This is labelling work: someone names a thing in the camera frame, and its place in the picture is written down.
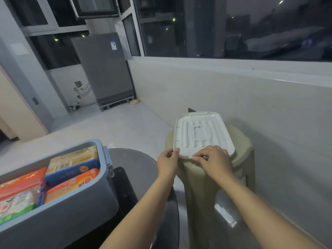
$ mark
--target hand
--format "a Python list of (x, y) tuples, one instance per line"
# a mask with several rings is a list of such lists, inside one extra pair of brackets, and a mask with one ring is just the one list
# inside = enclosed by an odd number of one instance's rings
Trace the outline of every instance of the hand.
[(179, 148), (174, 151), (171, 148), (161, 152), (157, 160), (158, 177), (168, 177), (174, 180), (178, 168), (179, 153)]
[(193, 160), (199, 162), (205, 172), (217, 183), (235, 177), (227, 150), (217, 145), (201, 149), (193, 155)]

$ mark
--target forearm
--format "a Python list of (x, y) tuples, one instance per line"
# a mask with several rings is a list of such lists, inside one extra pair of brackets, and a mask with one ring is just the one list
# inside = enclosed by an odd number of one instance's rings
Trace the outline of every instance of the forearm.
[(100, 249), (150, 248), (163, 217), (173, 181), (171, 177), (158, 178)]
[(240, 180), (217, 182), (230, 196), (263, 249), (321, 248), (266, 205)]

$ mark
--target gray refrigerator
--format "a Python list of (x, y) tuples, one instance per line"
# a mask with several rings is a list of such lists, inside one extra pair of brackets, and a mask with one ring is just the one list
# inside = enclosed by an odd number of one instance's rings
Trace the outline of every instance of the gray refrigerator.
[(91, 34), (73, 38), (72, 42), (102, 111), (114, 103), (135, 97), (117, 33)]

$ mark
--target plastic stool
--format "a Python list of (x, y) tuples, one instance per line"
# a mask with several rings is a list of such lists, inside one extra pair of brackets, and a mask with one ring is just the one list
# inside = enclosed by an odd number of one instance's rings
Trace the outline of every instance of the plastic stool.
[[(235, 146), (231, 157), (233, 171), (239, 178), (246, 177), (247, 187), (255, 192), (254, 148), (239, 129), (226, 124)], [(174, 130), (169, 132), (166, 149), (173, 147)], [(220, 187), (193, 160), (179, 159), (177, 176), (185, 188), (188, 230), (191, 249), (210, 248), (210, 234), (219, 229), (214, 216), (215, 197)]]

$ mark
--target person's left hand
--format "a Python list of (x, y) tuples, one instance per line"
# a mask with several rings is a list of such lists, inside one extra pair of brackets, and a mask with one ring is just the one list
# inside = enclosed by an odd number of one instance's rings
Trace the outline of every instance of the person's left hand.
[(161, 152), (157, 160), (158, 177), (168, 177), (174, 180), (178, 168), (179, 153), (179, 148), (174, 151), (171, 148)]

